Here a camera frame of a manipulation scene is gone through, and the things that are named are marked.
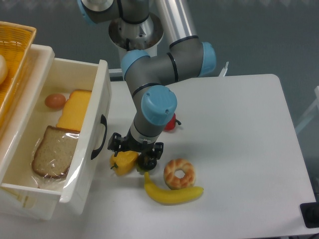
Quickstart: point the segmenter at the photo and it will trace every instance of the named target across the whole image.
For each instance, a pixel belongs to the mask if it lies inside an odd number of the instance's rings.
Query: bagel
[[[175,176],[175,172],[181,170],[184,172],[182,178]],[[194,185],[196,179],[194,166],[186,159],[173,159],[165,166],[164,180],[170,189],[187,188]]]

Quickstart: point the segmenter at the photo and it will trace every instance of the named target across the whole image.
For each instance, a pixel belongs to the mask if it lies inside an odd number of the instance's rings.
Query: red object
[[[178,125],[181,125],[181,122],[176,119],[176,115],[174,113],[173,118],[171,118],[171,120],[167,123],[164,130],[166,131],[173,130],[175,128],[176,123]]]

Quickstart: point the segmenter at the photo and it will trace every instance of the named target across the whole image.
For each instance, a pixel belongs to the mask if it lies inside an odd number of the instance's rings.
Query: gray floor
[[[282,83],[293,123],[315,99],[319,85],[319,0],[188,0],[197,33],[217,54],[217,76],[275,74]],[[108,37],[109,22],[89,26],[76,0],[1,0],[0,20],[37,28],[36,44],[56,57],[119,68]],[[168,51],[166,40],[159,54]],[[319,117],[299,135],[311,178],[319,177]]]

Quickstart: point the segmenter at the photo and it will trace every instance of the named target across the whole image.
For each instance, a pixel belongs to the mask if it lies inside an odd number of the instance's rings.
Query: white drawer
[[[20,136],[13,138],[8,147],[7,151],[10,153],[7,156],[10,157],[3,162],[0,160],[0,212],[44,220],[51,218],[58,202],[64,203],[76,214],[82,213],[99,158],[98,149],[102,149],[105,142],[106,118],[111,100],[106,61],[91,64],[54,58],[49,67],[43,88],[39,89],[40,93],[29,97],[30,100],[37,97],[37,100],[33,107],[30,106],[31,113],[25,117],[27,122],[18,127]],[[62,93],[68,98],[77,89],[90,90],[92,95],[68,175],[60,181],[43,179],[44,187],[38,188],[39,181],[34,180],[30,165],[32,152],[43,137],[46,127],[55,126],[62,114],[62,110],[53,111],[47,108],[44,100],[52,93]],[[28,92],[22,92],[21,99],[23,95],[27,99],[27,94]],[[93,160],[92,152],[97,156]]]

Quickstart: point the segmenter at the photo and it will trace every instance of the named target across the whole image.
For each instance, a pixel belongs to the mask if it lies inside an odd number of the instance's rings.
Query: blue joint cap
[[[78,6],[80,8],[81,14],[84,17],[85,21],[89,24],[89,25],[96,25],[96,23],[94,21],[92,21],[92,19],[89,17],[89,15],[86,13],[84,6],[82,5],[82,1],[78,0]]]
[[[154,125],[166,125],[173,118],[176,107],[176,95],[166,86],[152,86],[142,96],[142,113]]]
[[[216,67],[216,54],[214,51],[214,48],[211,46],[209,42],[202,42],[203,44],[203,51],[204,51],[204,56],[203,56],[203,64],[201,66],[201,70],[199,73],[199,77],[205,76],[211,72]]]
[[[148,56],[150,55],[144,51],[144,50],[133,50],[133,51],[128,51],[126,55],[122,58],[121,61],[121,68],[122,68],[122,74],[123,74],[123,79],[125,80],[125,74],[129,67],[138,59],[140,59],[143,56]]]

